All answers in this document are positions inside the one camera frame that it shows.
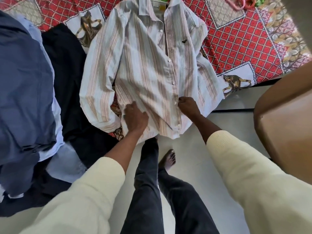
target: hand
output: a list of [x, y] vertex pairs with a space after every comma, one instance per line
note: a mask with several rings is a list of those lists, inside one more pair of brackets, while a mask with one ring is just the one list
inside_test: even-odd
[[135, 132], [141, 136], [147, 127], [149, 116], [146, 112], [141, 112], [134, 101], [131, 104], [126, 105], [124, 110], [124, 120], [127, 124], [129, 133]]
[[201, 116], [195, 100], [191, 97], [180, 97], [178, 107], [191, 121]]

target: leg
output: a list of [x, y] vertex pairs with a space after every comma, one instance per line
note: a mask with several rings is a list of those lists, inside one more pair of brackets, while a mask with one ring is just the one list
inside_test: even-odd
[[166, 170], [175, 164], [175, 153], [169, 150], [159, 163], [159, 188], [171, 206], [177, 234], [219, 234], [205, 204], [192, 185], [170, 176]]
[[158, 144], [157, 139], [152, 138], [142, 147], [135, 173], [135, 192], [121, 234], [164, 233], [157, 172]]

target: wooden furniture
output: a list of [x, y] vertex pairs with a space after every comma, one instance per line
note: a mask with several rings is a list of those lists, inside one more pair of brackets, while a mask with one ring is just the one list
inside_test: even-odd
[[284, 76], [259, 98], [254, 122], [272, 160], [312, 184], [312, 62]]

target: bare foot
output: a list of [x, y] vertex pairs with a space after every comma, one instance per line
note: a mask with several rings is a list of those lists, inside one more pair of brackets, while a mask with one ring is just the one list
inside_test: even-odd
[[170, 149], [158, 163], [158, 168], [165, 168], [168, 171], [175, 163], [175, 152], [173, 149]]

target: black cloth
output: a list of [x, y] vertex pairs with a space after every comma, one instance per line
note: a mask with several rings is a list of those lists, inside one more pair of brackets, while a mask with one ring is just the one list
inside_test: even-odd
[[149, 139], [142, 147], [135, 173], [135, 192], [121, 234], [164, 233], [159, 188], [171, 206], [177, 234], [219, 234], [205, 204], [192, 185], [158, 170], [158, 144]]
[[52, 101], [53, 74], [40, 44], [0, 11], [0, 184], [11, 196], [29, 189], [38, 152], [56, 143]]
[[79, 90], [86, 54], [77, 37], [59, 24], [42, 33], [43, 46], [55, 72], [55, 98], [61, 108], [64, 141], [69, 141], [89, 168], [118, 142], [92, 126], [80, 107]]
[[45, 171], [50, 159], [36, 164], [33, 183], [23, 197], [10, 199], [7, 193], [5, 193], [4, 199], [0, 203], [1, 217], [10, 217], [25, 209], [45, 206], [59, 193], [69, 189], [71, 183], [55, 179]]

